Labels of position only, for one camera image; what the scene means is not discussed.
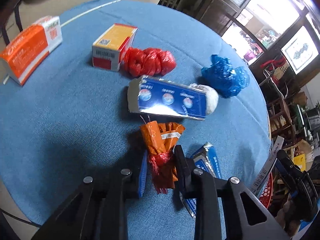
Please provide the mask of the right hand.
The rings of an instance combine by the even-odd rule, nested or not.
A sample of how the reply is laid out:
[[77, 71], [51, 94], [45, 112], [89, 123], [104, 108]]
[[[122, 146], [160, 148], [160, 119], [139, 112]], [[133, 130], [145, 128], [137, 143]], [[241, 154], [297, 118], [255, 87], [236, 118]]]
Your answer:
[[284, 229], [290, 238], [295, 236], [300, 229], [301, 221], [297, 219], [296, 207], [292, 201], [291, 196], [283, 207], [278, 211], [275, 220]]

